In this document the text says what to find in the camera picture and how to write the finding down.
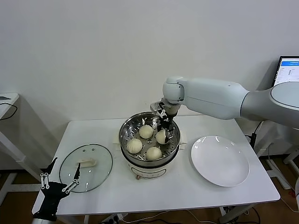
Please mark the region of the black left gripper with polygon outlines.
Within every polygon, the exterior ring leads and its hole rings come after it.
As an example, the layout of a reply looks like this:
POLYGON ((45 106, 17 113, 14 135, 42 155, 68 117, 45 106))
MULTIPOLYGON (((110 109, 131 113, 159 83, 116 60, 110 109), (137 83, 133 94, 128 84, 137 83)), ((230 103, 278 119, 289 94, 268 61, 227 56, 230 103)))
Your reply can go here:
POLYGON ((68 196, 77 185, 79 185, 80 177, 80 167, 81 163, 78 164, 73 181, 70 184, 64 184, 59 182, 49 181, 49 175, 51 174, 57 157, 51 162, 51 164, 46 168, 44 173, 40 174, 41 178, 41 189, 44 194, 44 200, 40 209, 35 214, 42 215, 55 215, 59 206, 59 202, 64 197, 68 196))

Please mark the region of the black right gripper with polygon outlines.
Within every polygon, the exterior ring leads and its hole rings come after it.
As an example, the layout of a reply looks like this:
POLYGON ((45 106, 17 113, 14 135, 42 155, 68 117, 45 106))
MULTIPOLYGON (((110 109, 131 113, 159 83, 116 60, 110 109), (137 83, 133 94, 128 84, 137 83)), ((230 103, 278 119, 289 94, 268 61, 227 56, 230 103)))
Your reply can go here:
POLYGON ((162 129, 165 130, 165 139, 164 143, 167 144, 172 138, 173 138, 173 118, 175 115, 164 115, 160 116, 160 119, 154 119, 153 120, 153 127, 154 129, 159 132, 162 129))

